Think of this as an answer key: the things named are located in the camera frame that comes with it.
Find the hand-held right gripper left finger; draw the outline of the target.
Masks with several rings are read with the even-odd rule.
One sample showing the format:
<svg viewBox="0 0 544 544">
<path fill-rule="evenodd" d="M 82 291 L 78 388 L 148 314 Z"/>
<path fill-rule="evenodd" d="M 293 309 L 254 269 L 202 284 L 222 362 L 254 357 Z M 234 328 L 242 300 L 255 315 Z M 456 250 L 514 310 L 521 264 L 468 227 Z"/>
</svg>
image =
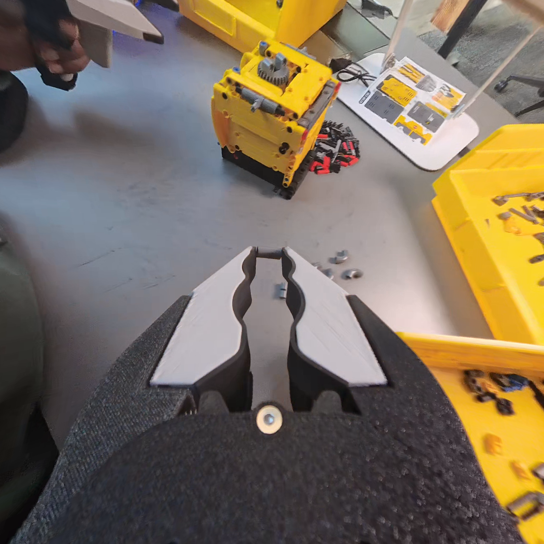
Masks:
<svg viewBox="0 0 544 544">
<path fill-rule="evenodd" d="M 241 353 L 252 304 L 256 249 L 249 246 L 191 293 L 151 386 L 192 386 Z"/>
</svg>

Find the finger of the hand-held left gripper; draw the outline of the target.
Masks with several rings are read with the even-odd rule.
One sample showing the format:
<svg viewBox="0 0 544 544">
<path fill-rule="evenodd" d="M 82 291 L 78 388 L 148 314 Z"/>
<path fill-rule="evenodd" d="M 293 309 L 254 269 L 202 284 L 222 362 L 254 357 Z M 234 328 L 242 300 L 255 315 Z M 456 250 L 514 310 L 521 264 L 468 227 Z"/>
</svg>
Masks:
<svg viewBox="0 0 544 544">
<path fill-rule="evenodd" d="M 79 22 L 136 39 L 164 44 L 163 34 L 131 1 L 67 1 L 67 7 Z"/>
</svg>

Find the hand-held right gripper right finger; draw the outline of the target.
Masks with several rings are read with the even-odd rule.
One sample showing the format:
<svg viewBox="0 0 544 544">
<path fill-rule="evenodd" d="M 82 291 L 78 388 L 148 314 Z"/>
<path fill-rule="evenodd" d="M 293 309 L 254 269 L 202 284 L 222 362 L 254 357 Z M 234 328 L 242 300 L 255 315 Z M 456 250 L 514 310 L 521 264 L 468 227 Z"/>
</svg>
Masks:
<svg viewBox="0 0 544 544">
<path fill-rule="evenodd" d="M 348 387 L 386 385 L 349 294 L 290 247 L 281 262 L 296 354 Z"/>
</svg>

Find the yellow plastic bin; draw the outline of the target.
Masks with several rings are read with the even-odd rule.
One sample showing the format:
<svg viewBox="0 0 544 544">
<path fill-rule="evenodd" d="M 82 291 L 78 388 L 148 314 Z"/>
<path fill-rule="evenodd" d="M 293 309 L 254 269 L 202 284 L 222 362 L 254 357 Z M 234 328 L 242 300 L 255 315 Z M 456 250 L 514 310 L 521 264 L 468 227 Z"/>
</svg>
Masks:
<svg viewBox="0 0 544 544">
<path fill-rule="evenodd" d="M 506 232 L 503 208 L 491 200 L 543 192 L 543 124 L 501 127 L 433 188 L 434 210 L 493 336 L 543 345 L 543 248 Z"/>
<path fill-rule="evenodd" d="M 346 1 L 178 1 L 180 13 L 244 53 L 260 41 L 301 46 Z"/>
<path fill-rule="evenodd" d="M 405 332 L 399 333 L 399 336 L 431 370 L 446 392 L 466 429 L 484 473 L 484 455 L 478 444 L 470 438 L 466 424 L 469 424 L 471 415 L 488 410 L 491 406 L 478 405 L 473 401 L 471 392 L 464 385 L 463 371 L 479 369 L 487 373 L 520 374 L 537 380 L 543 388 L 543 346 L 491 339 L 417 335 Z M 494 490 L 493 493 L 505 510 L 497 493 Z M 515 528 L 519 531 L 524 543 L 543 543 L 543 525 L 538 520 L 535 520 L 534 524 L 520 528 L 515 525 Z"/>
</svg>

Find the yellow lego model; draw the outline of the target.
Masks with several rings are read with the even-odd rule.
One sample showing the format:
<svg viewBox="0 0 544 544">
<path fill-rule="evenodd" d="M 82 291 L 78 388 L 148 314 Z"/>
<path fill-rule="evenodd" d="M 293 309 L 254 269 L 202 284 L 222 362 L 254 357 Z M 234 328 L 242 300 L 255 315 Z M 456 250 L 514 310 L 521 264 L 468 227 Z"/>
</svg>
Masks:
<svg viewBox="0 0 544 544">
<path fill-rule="evenodd" d="M 260 41 L 213 86 L 212 122 L 223 159 L 290 200 L 315 160 L 340 85 L 306 49 Z"/>
</svg>

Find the person's left hand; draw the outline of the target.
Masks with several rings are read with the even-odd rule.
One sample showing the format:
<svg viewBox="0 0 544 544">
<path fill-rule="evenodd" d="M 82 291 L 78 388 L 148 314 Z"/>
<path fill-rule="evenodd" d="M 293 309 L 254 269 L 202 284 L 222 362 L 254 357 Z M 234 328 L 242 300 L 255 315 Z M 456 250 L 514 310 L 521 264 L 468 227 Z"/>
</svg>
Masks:
<svg viewBox="0 0 544 544">
<path fill-rule="evenodd" d="M 90 63 L 66 1 L 1 1 L 1 70 L 36 67 L 46 83 L 71 85 Z"/>
</svg>

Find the black quilted pad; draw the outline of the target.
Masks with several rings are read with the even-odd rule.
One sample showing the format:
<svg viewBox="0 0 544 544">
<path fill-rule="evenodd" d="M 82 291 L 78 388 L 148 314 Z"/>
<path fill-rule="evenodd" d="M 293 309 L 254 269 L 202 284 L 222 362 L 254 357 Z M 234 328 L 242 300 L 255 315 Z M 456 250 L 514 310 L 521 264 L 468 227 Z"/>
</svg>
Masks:
<svg viewBox="0 0 544 544">
<path fill-rule="evenodd" d="M 11 72 L 1 70 L 1 153 L 21 136 L 28 112 L 29 96 L 24 84 Z"/>
</svg>

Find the pile of black red pins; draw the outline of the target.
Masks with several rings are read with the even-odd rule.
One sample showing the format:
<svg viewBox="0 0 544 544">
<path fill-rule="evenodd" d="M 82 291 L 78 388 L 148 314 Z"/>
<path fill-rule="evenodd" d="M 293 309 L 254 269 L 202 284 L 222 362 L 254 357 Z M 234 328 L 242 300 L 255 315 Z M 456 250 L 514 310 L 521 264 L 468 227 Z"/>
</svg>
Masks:
<svg viewBox="0 0 544 544">
<path fill-rule="evenodd" d="M 309 171 L 317 175 L 340 173 L 361 158 L 360 142 L 350 126 L 331 120 L 324 121 L 312 153 Z"/>
</svg>

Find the yellow and grey sticker sheet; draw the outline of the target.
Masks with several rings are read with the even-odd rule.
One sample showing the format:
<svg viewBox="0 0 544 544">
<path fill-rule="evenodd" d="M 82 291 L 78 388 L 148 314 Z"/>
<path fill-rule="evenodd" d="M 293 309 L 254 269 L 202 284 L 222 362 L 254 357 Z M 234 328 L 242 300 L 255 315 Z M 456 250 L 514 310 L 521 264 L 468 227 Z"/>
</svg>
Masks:
<svg viewBox="0 0 544 544">
<path fill-rule="evenodd" d="M 370 112 L 426 146 L 466 93 L 405 57 L 385 70 L 359 98 Z"/>
</svg>

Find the black office chair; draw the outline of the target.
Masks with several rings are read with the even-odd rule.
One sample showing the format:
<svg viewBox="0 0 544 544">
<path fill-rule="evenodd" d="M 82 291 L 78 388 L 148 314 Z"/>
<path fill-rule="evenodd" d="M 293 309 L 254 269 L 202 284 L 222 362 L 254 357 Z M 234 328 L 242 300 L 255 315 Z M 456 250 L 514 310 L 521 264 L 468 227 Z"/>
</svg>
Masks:
<svg viewBox="0 0 544 544">
<path fill-rule="evenodd" d="M 498 93 L 503 92 L 511 81 L 519 82 L 521 84 L 537 89 L 537 94 L 541 98 L 539 102 L 536 102 L 522 109 L 521 111 L 514 113 L 514 117 L 519 118 L 527 113 L 543 109 L 543 78 L 534 78 L 512 74 L 496 83 L 493 87 L 494 91 Z"/>
</svg>

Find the wooden pillar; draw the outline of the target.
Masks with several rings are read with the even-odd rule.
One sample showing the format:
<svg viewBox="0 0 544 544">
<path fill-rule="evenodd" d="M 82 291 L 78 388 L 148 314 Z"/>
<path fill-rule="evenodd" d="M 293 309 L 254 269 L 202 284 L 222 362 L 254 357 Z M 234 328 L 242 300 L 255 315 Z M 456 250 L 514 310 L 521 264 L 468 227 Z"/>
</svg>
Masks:
<svg viewBox="0 0 544 544">
<path fill-rule="evenodd" d="M 448 33 L 469 1 L 440 1 L 430 23 L 443 33 Z"/>
</svg>

